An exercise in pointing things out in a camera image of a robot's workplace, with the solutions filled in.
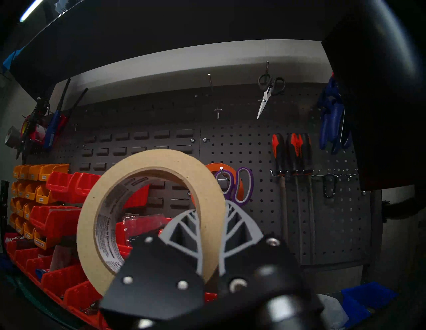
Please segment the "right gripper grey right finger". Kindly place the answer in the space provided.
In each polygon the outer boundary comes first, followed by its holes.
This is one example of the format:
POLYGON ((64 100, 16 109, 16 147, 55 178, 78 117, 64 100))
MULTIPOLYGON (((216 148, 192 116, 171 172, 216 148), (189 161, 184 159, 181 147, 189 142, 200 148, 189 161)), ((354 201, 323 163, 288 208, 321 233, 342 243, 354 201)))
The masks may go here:
POLYGON ((265 278, 277 281, 286 292, 309 292, 307 282, 284 239, 265 235, 236 203, 225 201, 225 217, 219 247, 218 294, 235 293, 265 278))

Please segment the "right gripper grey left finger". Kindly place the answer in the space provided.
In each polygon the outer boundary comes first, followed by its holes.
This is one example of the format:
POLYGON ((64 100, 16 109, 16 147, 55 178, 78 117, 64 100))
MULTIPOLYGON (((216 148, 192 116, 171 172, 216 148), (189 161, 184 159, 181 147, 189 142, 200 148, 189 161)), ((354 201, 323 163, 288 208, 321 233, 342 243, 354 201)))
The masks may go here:
POLYGON ((200 220, 195 209, 128 217, 126 257, 100 304, 106 321, 165 321, 205 304, 200 220))

